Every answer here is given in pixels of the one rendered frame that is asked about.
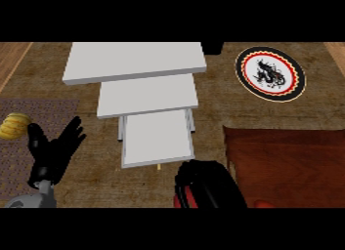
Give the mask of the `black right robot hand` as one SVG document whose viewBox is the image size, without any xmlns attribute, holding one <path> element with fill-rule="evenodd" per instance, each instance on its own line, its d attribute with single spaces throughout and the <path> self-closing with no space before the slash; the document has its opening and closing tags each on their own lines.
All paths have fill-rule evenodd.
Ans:
<svg viewBox="0 0 345 250">
<path fill-rule="evenodd" d="M 247 203 L 228 170 L 216 161 L 185 161 L 175 176 L 175 194 L 181 208 L 189 208 L 185 187 L 189 187 L 198 208 L 246 209 Z"/>
</svg>

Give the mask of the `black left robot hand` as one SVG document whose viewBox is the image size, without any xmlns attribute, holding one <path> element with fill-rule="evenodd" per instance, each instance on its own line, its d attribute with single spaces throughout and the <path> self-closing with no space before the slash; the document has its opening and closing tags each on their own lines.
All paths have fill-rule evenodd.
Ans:
<svg viewBox="0 0 345 250">
<path fill-rule="evenodd" d="M 59 137 L 52 141 L 43 134 L 35 123 L 28 125 L 28 151 L 32 157 L 32 166 L 28 176 L 28 186 L 38 189 L 38 183 L 49 181 L 56 185 L 62 179 L 71 157 L 86 138 L 78 116 L 69 121 Z"/>
</svg>

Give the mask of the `brown wooden tray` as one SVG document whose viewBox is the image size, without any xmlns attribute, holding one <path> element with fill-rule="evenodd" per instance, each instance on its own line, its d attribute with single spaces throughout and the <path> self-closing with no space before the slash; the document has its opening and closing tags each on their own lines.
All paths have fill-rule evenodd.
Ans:
<svg viewBox="0 0 345 250">
<path fill-rule="evenodd" d="M 247 205 L 345 208 L 345 129 L 225 127 L 226 163 Z"/>
</svg>

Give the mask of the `white tiered shelf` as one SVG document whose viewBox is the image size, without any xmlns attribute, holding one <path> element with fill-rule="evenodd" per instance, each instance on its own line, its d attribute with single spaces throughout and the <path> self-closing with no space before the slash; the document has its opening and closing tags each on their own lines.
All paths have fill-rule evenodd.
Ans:
<svg viewBox="0 0 345 250">
<path fill-rule="evenodd" d="M 96 117 L 118 119 L 124 168 L 192 159 L 198 42 L 75 42 L 62 82 L 99 85 Z"/>
</svg>

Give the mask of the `red rounded object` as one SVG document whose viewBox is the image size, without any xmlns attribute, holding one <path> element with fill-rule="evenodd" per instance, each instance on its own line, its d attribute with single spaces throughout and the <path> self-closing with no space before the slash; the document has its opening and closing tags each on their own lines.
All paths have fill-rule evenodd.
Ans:
<svg viewBox="0 0 345 250">
<path fill-rule="evenodd" d="M 195 200 L 194 200 L 194 196 L 192 196 L 189 187 L 185 187 L 185 195 L 186 195 L 186 201 L 188 201 L 188 206 L 189 206 L 189 208 L 198 208 L 198 205 L 197 205 L 197 203 L 195 203 Z M 181 203 L 179 203 L 178 194 L 175 194 L 175 196 L 173 196 L 173 207 L 175 207 L 175 208 L 181 208 Z"/>
</svg>

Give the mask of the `yellow squash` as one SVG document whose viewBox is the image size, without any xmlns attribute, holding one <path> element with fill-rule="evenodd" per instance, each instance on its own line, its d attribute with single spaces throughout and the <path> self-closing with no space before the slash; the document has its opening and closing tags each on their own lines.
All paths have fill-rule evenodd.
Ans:
<svg viewBox="0 0 345 250">
<path fill-rule="evenodd" d="M 9 113 L 0 124 L 0 139 L 15 140 L 28 132 L 31 119 L 24 113 Z"/>
</svg>

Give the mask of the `dragon print round plate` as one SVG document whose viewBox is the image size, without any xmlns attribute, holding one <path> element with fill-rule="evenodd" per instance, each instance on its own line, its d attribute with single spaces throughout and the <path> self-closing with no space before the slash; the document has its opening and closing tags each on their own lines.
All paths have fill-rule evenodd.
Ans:
<svg viewBox="0 0 345 250">
<path fill-rule="evenodd" d="M 249 92 L 274 103 L 294 101 L 306 89 L 300 65 L 271 47 L 255 46 L 238 54 L 235 75 Z"/>
</svg>

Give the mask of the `black appliance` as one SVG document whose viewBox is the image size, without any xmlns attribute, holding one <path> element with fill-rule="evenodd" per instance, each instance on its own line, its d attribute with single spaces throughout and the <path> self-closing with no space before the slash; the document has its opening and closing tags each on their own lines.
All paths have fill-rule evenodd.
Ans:
<svg viewBox="0 0 345 250">
<path fill-rule="evenodd" d="M 222 51 L 222 42 L 201 42 L 201 51 L 204 55 L 219 55 Z"/>
</svg>

